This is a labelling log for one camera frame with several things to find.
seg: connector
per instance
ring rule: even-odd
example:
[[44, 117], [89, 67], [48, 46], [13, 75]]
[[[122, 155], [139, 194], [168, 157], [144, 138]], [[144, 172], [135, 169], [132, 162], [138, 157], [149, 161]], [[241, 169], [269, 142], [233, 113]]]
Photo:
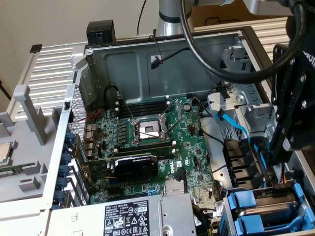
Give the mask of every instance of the connector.
[[121, 100], [123, 98], [122, 93], [117, 91], [117, 98], [118, 100]]
[[185, 170], [185, 168], [184, 168], [184, 167], [180, 167], [180, 168], [177, 170], [177, 172], [175, 173], [174, 178], [175, 178], [178, 182], [180, 182], [180, 181], [182, 181], [183, 179], [186, 178], [186, 174], [187, 174], [187, 171]]
[[162, 64], [161, 62], [162, 62], [162, 61], [161, 61], [159, 58], [155, 59], [155, 60], [151, 63], [151, 69], [154, 70], [154, 69], [158, 68], [159, 65]]

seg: vent grille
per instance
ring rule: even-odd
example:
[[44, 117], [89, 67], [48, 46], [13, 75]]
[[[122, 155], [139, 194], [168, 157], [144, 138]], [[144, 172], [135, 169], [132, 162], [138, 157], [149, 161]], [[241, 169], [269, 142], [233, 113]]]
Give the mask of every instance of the vent grille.
[[[63, 106], [67, 86], [73, 83], [71, 55], [78, 50], [76, 47], [75, 44], [43, 47], [31, 62], [23, 84], [29, 85], [35, 108], [40, 107], [45, 116]], [[15, 112], [15, 119], [27, 118], [19, 103]]]
[[[76, 87], [74, 90], [74, 95], [73, 95], [73, 100], [72, 100], [72, 112], [74, 116], [73, 118], [74, 121], [81, 120], [87, 117], [87, 112], [83, 104], [79, 87]], [[72, 122], [68, 124], [70, 131], [74, 134], [78, 134], [81, 140], [84, 140], [86, 122], [87, 120], [84, 119], [79, 122]]]

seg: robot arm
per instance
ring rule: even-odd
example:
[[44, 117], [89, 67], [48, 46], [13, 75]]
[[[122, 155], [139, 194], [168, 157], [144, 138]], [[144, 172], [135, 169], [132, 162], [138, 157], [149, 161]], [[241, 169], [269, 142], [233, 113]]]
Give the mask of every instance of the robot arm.
[[[225, 5], [234, 2], [234, 0], [187, 0], [186, 4], [186, 18], [189, 24], [190, 31], [193, 32], [193, 25], [191, 22], [191, 9], [193, 6], [201, 5]], [[180, 0], [159, 0], [159, 21], [157, 25], [156, 36], [170, 36], [175, 34], [182, 34], [182, 27], [180, 24]]]
[[291, 152], [283, 148], [285, 139], [294, 149], [300, 149], [314, 141], [314, 113], [308, 105], [313, 104], [313, 84], [310, 79], [314, 66], [307, 64], [306, 58], [314, 51], [313, 20], [314, 14], [305, 12], [305, 5], [300, 0], [278, 0], [279, 5], [289, 7], [295, 17], [294, 37], [291, 36], [290, 47], [275, 46], [274, 63], [268, 68], [252, 73], [233, 73], [216, 68], [208, 61], [195, 45], [183, 15], [185, 8], [181, 0], [181, 23], [184, 36], [196, 59], [212, 74], [230, 83], [254, 83], [273, 76], [273, 105], [277, 105], [277, 127], [264, 158], [268, 165], [287, 162]]
[[[243, 0], [249, 12], [256, 15], [291, 15], [287, 7], [281, 6], [277, 0]], [[233, 3], [234, 0], [186, 0], [186, 18], [189, 29], [193, 32], [191, 22], [191, 9], [193, 6], [202, 5], [226, 5]], [[180, 0], [159, 0], [159, 21], [156, 36], [170, 36], [182, 34], [180, 24]]]

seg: power supply label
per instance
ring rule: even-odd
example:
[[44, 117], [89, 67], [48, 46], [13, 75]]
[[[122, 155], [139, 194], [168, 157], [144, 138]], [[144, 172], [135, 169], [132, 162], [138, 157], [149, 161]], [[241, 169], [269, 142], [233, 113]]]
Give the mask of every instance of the power supply label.
[[106, 206], [104, 236], [150, 236], [149, 201]]

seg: metal side panel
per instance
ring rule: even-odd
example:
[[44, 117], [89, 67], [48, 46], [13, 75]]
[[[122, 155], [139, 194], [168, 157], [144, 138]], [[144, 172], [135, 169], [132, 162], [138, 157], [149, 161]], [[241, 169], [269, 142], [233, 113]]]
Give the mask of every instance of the metal side panel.
[[[49, 116], [54, 108], [61, 108], [68, 85], [73, 83], [74, 64], [83, 56], [86, 42], [43, 47], [30, 54], [18, 85], [29, 85], [35, 108], [42, 108]], [[14, 98], [7, 108], [12, 120], [25, 119], [21, 104]]]
[[251, 26], [255, 31], [260, 43], [272, 60], [272, 51], [276, 44], [288, 44], [289, 38], [286, 35], [285, 24], [287, 17], [259, 20], [259, 21], [246, 21], [231, 24], [205, 26], [195, 28], [195, 32], [225, 29], [232, 27]]
[[[225, 29], [232, 27], [251, 26], [257, 34], [263, 48], [272, 59], [272, 50], [275, 44], [287, 44], [289, 39], [285, 31], [286, 17], [248, 21], [224, 25], [198, 27], [198, 31]], [[66, 87], [72, 84], [76, 58], [82, 57], [87, 42], [47, 46], [37, 54], [30, 54], [26, 66], [18, 82], [28, 84], [31, 89], [31, 99], [36, 108], [42, 108], [44, 115], [51, 114], [53, 108], [61, 107]], [[20, 104], [11, 100], [7, 112], [13, 120], [26, 118]]]

